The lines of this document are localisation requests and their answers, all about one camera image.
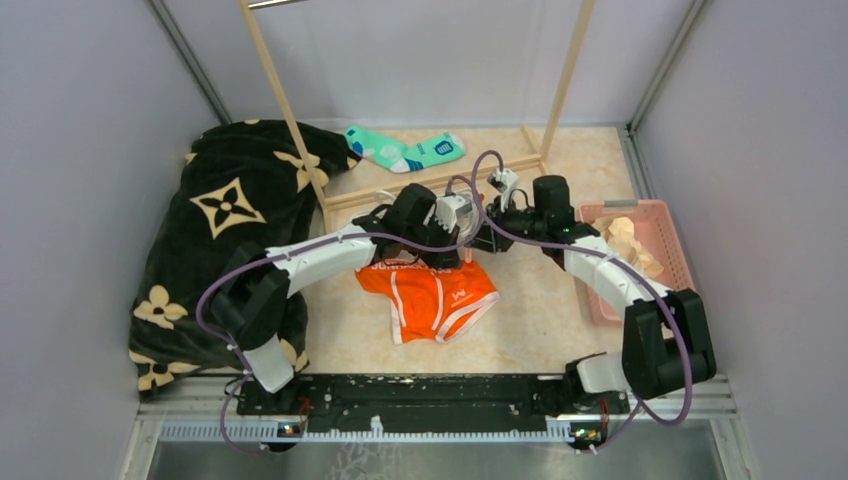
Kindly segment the green patterned sock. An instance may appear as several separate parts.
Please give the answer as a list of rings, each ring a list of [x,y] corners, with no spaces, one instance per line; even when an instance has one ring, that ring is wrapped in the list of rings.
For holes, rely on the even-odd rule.
[[[353,152],[397,174],[450,163],[466,154],[464,141],[451,132],[409,145],[356,125],[345,129],[343,136]]]

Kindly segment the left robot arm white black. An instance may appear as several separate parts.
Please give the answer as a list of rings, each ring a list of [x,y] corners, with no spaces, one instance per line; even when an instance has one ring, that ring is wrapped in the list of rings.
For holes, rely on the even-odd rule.
[[[288,413],[300,399],[294,363],[281,345],[289,300],[307,286],[403,251],[433,268],[453,267],[460,230],[473,211],[470,193],[438,195],[412,183],[335,232],[281,247],[250,244],[201,295],[196,320],[235,352],[245,375],[261,387],[263,404]]]

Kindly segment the pink perforated plastic basket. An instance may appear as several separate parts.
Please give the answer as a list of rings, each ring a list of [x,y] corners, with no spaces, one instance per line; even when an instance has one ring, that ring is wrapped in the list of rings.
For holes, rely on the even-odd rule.
[[[652,301],[645,285],[661,297],[692,289],[694,282],[680,245],[669,208],[661,200],[589,202],[577,208],[577,218],[592,226],[604,216],[625,216],[635,224],[636,239],[664,267],[657,278],[636,270],[601,237],[582,238],[577,245],[599,254],[566,253],[566,269],[587,288],[592,321],[620,327],[623,314],[637,300]]]

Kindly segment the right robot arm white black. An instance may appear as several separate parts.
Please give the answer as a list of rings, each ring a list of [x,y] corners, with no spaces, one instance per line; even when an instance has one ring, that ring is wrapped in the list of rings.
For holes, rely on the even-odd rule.
[[[690,288],[674,290],[639,272],[592,225],[577,219],[564,177],[533,181],[534,203],[520,209],[512,196],[518,177],[499,169],[487,179],[498,194],[485,209],[473,246],[507,251],[514,242],[538,246],[562,270],[586,284],[623,322],[622,348],[573,361],[563,398],[590,411],[603,392],[630,390],[653,399],[717,373],[706,313]]]

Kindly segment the beige cloth in basket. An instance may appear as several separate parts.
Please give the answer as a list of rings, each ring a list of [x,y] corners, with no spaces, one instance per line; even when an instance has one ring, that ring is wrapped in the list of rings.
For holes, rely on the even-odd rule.
[[[628,264],[649,278],[657,278],[664,267],[647,248],[636,239],[635,224],[625,216],[604,216],[592,223],[601,237]]]

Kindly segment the white plastic clip hanger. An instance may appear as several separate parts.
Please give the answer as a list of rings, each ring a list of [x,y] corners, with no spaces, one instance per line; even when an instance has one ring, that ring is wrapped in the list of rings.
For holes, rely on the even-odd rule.
[[[472,192],[470,189],[453,191],[447,194],[447,197],[458,197],[463,200],[460,211],[457,213],[457,225],[460,227],[459,235],[467,237],[480,219],[479,209],[473,200]],[[396,199],[397,195],[387,190],[377,190],[374,193],[374,200],[378,205],[388,205]]]

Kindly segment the wooden drying rack frame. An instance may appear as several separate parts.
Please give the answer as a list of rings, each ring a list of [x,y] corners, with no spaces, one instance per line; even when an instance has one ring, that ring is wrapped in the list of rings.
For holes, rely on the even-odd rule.
[[[329,196],[325,193],[325,184],[322,183],[317,172],[317,168],[311,163],[309,151],[306,147],[305,141],[303,140],[297,119],[286,96],[282,80],[277,72],[274,60],[263,37],[261,27],[255,17],[256,11],[273,8],[280,6],[281,4],[282,3],[280,1],[257,1],[253,3],[247,0],[240,0],[238,2],[238,7],[246,22],[247,29],[271,86],[275,100],[281,109],[290,135],[295,143],[298,154],[300,155],[300,160],[306,168],[307,178],[316,193],[318,205],[323,217],[324,230],[330,231],[335,226],[333,219],[335,213],[370,203],[374,199],[376,191],[374,189],[360,189],[352,193],[335,196]],[[548,172],[547,161],[552,141],[557,129],[559,128],[567,94],[576,71],[579,56],[586,34],[589,30],[595,6],[596,3],[590,0],[585,0],[580,3],[571,38],[569,40],[564,65],[559,75],[557,89],[555,91],[542,139],[537,142],[530,130],[530,127],[524,125],[521,128],[521,132],[527,146],[532,150],[532,153],[506,160],[504,164],[507,168],[511,168],[517,172],[533,169],[542,174],[546,174]]]

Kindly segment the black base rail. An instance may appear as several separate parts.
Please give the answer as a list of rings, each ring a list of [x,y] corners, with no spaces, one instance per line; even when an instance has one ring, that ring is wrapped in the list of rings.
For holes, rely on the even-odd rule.
[[[560,374],[311,374],[277,393],[249,380],[242,417],[278,418],[273,441],[605,442],[624,392],[584,394]]]

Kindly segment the orange underwear white trim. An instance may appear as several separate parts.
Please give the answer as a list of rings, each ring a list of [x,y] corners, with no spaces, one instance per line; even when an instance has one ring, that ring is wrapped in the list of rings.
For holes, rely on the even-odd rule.
[[[470,330],[501,299],[487,273],[474,260],[435,269],[423,261],[391,260],[355,272],[368,293],[390,301],[392,341],[450,343]]]

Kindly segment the black floral blanket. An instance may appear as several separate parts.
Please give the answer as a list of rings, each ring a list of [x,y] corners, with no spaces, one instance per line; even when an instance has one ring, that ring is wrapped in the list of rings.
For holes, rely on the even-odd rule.
[[[241,367],[215,335],[218,322],[196,315],[198,300],[231,270],[240,246],[307,239],[317,189],[361,159],[341,134],[299,129],[306,158],[282,120],[221,125],[192,143],[130,308],[128,351],[141,401],[184,376]]]

